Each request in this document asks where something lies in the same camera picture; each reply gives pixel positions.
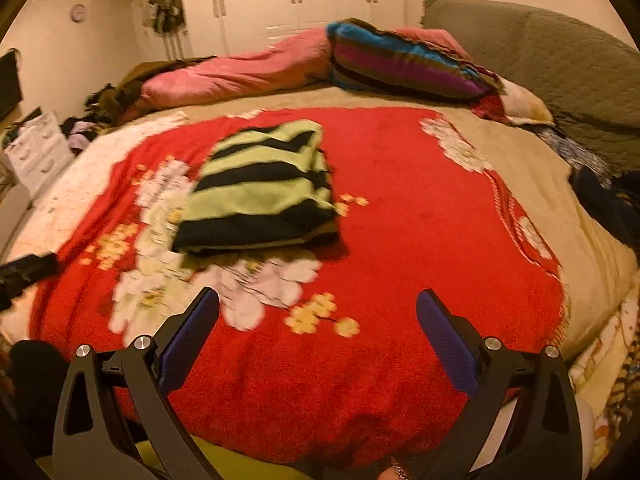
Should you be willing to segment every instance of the floral blanket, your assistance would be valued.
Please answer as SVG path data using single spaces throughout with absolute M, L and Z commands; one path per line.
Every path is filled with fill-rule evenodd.
M 324 129 L 340 243 L 172 253 L 214 143 L 302 118 Z M 222 318 L 171 402 L 191 433 L 272 462 L 363 465 L 441 441 L 465 396 L 415 318 L 425 288 L 524 351 L 561 342 L 568 317 L 558 261 L 498 174 L 442 115 L 416 108 L 257 111 L 150 137 L 58 256 L 30 331 L 69 358 L 153 334 L 215 288 Z

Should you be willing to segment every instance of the striped pillow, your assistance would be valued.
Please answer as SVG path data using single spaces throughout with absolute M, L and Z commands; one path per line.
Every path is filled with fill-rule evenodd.
M 202 255 L 303 244 L 335 233 L 322 128 L 299 120 L 217 143 L 200 168 L 172 251 Z
M 326 26 L 331 81 L 351 90 L 450 102 L 502 87 L 497 75 L 428 41 L 381 32 L 351 18 Z

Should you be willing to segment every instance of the television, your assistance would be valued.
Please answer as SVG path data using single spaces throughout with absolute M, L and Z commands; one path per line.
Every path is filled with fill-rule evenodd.
M 0 57 L 0 121 L 22 101 L 17 52 L 10 50 Z

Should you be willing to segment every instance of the headboard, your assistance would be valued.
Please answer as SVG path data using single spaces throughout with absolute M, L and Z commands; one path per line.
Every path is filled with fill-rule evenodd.
M 487 0 L 424 0 L 473 59 L 545 101 L 571 138 L 616 172 L 640 170 L 640 54 L 551 10 Z

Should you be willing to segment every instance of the silver screw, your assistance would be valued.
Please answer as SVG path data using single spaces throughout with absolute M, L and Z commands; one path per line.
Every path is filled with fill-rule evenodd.
M 89 345 L 80 345 L 78 350 L 76 350 L 76 355 L 78 357 L 84 357 L 85 355 L 88 355 L 90 351 L 91 347 Z
M 148 335 L 141 335 L 138 339 L 136 339 L 133 346 L 135 346 L 138 350 L 144 350 L 148 348 L 151 344 L 151 338 Z
M 556 358 L 560 355 L 560 352 L 555 346 L 549 345 L 545 348 L 545 354 L 547 354 L 551 358 Z
M 500 348 L 502 348 L 502 343 L 495 337 L 488 337 L 484 340 L 484 346 L 486 346 L 489 350 L 499 350 Z

